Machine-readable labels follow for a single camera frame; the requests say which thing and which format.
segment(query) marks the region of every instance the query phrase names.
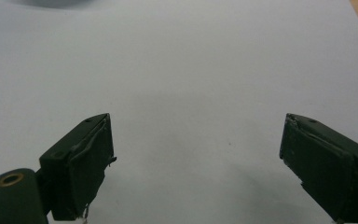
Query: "white table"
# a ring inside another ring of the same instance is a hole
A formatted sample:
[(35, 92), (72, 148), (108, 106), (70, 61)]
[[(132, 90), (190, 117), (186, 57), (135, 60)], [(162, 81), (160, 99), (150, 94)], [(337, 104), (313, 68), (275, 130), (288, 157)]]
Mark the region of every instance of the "white table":
[(331, 223), (278, 153), (287, 112), (358, 142), (349, 1), (62, 1), (0, 0), (0, 174), (109, 112), (90, 224)]

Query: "white surface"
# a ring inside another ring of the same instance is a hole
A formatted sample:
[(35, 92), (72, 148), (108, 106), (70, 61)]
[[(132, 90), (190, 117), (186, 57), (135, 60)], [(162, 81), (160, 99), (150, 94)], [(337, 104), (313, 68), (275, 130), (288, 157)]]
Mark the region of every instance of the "white surface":
[(103, 112), (118, 160), (90, 224), (331, 223), (278, 152), (287, 112), (358, 142), (358, 20), (343, 0), (0, 0), (0, 174)]

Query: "dark object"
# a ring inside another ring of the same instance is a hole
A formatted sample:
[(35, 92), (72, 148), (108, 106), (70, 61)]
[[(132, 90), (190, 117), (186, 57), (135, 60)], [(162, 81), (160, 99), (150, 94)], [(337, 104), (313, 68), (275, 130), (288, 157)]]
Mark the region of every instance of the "dark object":
[(358, 223), (358, 144), (322, 123), (287, 114), (280, 157), (336, 222)]
[(85, 119), (40, 157), (41, 169), (0, 175), (0, 224), (82, 217), (116, 160), (109, 114)]

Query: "black plastic part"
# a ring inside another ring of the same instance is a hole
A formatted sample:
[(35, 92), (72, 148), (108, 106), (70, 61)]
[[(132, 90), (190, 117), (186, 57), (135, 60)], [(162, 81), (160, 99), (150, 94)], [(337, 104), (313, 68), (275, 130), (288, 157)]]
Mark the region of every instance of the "black plastic part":
[(47, 224), (36, 177), (30, 169), (0, 175), (0, 224)]
[(75, 220), (97, 195), (114, 157), (109, 114), (85, 119), (40, 157), (41, 169), (0, 175), (0, 224)]
[(358, 144), (317, 120), (287, 114), (280, 157), (336, 222), (358, 223)]
[(54, 219), (81, 217), (103, 183), (104, 169), (114, 161), (109, 115), (85, 119), (39, 160), (54, 188)]

